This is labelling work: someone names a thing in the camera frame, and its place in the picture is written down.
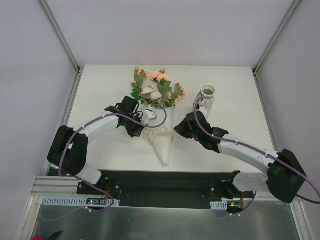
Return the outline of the cream printed ribbon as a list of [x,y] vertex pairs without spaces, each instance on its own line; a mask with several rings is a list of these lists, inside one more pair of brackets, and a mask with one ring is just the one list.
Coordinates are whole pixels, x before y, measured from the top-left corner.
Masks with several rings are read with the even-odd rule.
[[152,146],[157,137],[173,138],[176,135],[176,132],[174,130],[168,130],[166,126],[162,126],[155,130],[143,130],[141,135],[145,136],[145,142]]

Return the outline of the pink flower bouquet white wrap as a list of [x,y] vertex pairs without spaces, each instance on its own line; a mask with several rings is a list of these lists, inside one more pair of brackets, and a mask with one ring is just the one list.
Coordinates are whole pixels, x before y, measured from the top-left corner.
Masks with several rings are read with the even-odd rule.
[[[171,81],[164,68],[149,73],[146,69],[135,67],[131,86],[131,96],[140,103],[141,111],[151,106],[157,115],[156,120],[151,120],[148,124],[156,128],[144,130],[152,131],[160,127],[174,130],[175,108],[186,97],[186,89],[179,82]],[[158,136],[152,145],[159,163],[164,168],[171,163],[173,138]]]

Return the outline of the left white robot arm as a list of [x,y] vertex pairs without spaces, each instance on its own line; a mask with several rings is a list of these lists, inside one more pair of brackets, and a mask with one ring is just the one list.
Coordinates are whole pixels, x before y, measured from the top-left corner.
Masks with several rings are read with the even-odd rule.
[[59,127],[48,152],[47,160],[60,174],[76,176],[88,182],[88,188],[99,195],[105,191],[102,173],[87,162],[88,146],[118,127],[126,128],[130,137],[139,137],[144,129],[137,100],[125,96],[122,102],[107,107],[101,116],[78,127]]

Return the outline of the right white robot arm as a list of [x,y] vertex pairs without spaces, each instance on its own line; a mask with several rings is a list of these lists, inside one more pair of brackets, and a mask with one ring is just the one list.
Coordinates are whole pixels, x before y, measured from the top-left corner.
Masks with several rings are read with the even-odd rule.
[[174,131],[194,139],[205,149],[241,160],[266,175],[267,190],[278,200],[291,203],[305,182],[306,173],[290,150],[266,150],[239,141],[227,130],[212,127],[200,112],[191,112],[174,127]]

